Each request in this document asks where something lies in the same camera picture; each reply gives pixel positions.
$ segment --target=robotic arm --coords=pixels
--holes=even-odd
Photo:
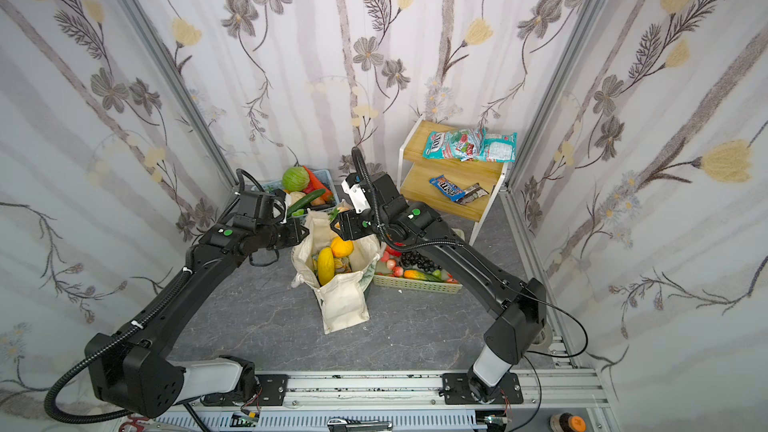
[[[427,204],[409,205],[387,174],[370,177],[360,150],[353,149],[352,157],[358,172],[342,187],[356,210],[339,214],[332,228],[345,240],[375,233],[395,249],[418,249],[483,303],[496,321],[485,332],[485,347],[467,379],[476,401],[493,401],[504,375],[544,326],[544,286],[498,268],[461,240]],[[277,196],[245,191],[243,174],[238,170],[237,197],[200,243],[187,251],[186,264],[172,283],[114,334],[95,335],[85,348],[86,358],[51,387],[44,400],[51,418],[70,424],[112,420],[131,412],[155,418],[176,403],[206,394],[226,393],[237,402],[254,396],[258,387],[254,365],[247,360],[229,356],[188,363],[166,360],[197,309],[246,257],[260,248],[293,247],[309,235],[297,219],[286,219],[282,191]],[[96,397],[125,410],[79,416],[58,408],[58,393],[86,368]]]

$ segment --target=blue plastic basket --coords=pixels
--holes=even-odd
[[[336,206],[336,204],[339,203],[339,194],[336,193],[336,188],[333,186],[333,179],[331,177],[331,171],[327,168],[318,168],[310,169],[313,174],[315,174],[315,177],[317,177],[318,180],[320,180],[320,183],[323,184],[325,187],[327,187],[329,190],[331,190],[331,193],[333,194],[333,200],[332,203],[327,204],[328,208],[324,208],[323,211],[330,212],[333,207]],[[266,182],[261,185],[264,187],[264,190],[267,192],[273,192],[277,190],[278,188],[283,188],[283,181],[282,180],[273,180],[271,182]]]

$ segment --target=red fruit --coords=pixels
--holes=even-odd
[[[389,247],[389,245],[387,245],[384,250],[386,250],[393,257],[399,257],[400,255],[402,255],[402,252],[398,252],[394,248]]]

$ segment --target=scissors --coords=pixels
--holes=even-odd
[[[120,425],[119,432],[150,432],[152,430],[157,432],[197,432],[195,429],[158,422],[140,414],[129,415],[128,421]]]

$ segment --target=bottle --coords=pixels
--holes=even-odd
[[[579,416],[565,412],[550,417],[549,428],[552,432],[585,432],[587,423]]]

